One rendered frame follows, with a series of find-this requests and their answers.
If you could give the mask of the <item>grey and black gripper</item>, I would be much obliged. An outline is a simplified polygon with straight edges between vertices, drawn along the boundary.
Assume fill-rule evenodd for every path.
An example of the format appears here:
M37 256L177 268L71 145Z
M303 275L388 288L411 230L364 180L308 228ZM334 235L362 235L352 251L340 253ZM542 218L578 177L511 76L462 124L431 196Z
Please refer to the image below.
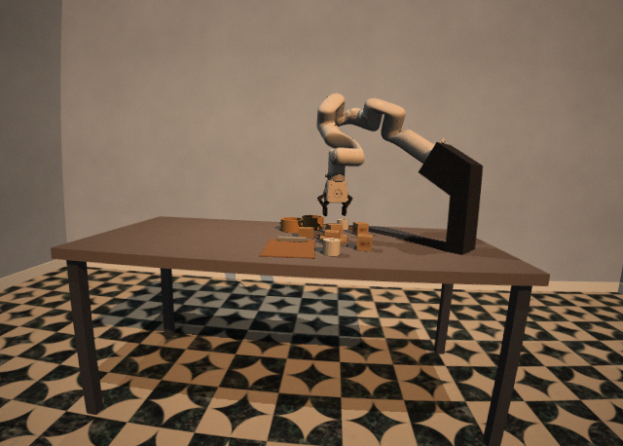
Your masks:
M324 198L324 202L322 201ZM323 206L322 213L327 216L329 203L342 203L342 215L346 216L347 207L352 201L352 197L348 195L348 185L345 180L328 179L325 183L324 194L317 197L319 203Z

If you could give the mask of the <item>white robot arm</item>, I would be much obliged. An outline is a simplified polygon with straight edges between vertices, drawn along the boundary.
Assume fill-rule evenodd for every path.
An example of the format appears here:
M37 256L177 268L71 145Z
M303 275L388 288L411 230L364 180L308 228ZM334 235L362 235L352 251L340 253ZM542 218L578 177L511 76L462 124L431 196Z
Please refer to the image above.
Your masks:
M340 132L339 126L355 125L376 131L380 127L384 114L382 138L397 145L421 163L424 163L427 154L435 145L435 142L432 144L412 130L402 129L406 112L398 105L370 98L366 100L363 110L351 108L344 112L344 109L345 98L339 93L333 93L320 104L317 110L317 129L325 143L335 148L329 151L328 173L325 174L327 179L344 180L345 167L359 167L365 159L359 144Z

